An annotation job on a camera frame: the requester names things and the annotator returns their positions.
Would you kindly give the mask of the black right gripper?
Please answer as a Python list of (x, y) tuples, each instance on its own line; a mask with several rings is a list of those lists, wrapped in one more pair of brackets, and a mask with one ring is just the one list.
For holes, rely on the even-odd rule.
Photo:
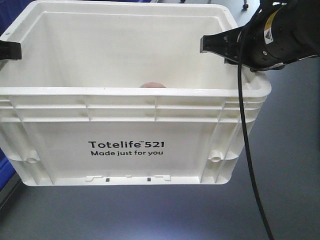
[(286, 5), (273, 5), (248, 30), (243, 52), (241, 26), (200, 39), (199, 52), (224, 58), (225, 64), (244, 65), (257, 71), (282, 68), (284, 65), (320, 55), (320, 2), (290, 0)]

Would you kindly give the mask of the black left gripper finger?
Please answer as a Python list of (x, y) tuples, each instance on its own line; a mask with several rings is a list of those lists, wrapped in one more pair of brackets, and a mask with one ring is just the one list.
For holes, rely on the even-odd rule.
[(0, 60), (21, 60), (22, 48), (19, 42), (0, 41)]

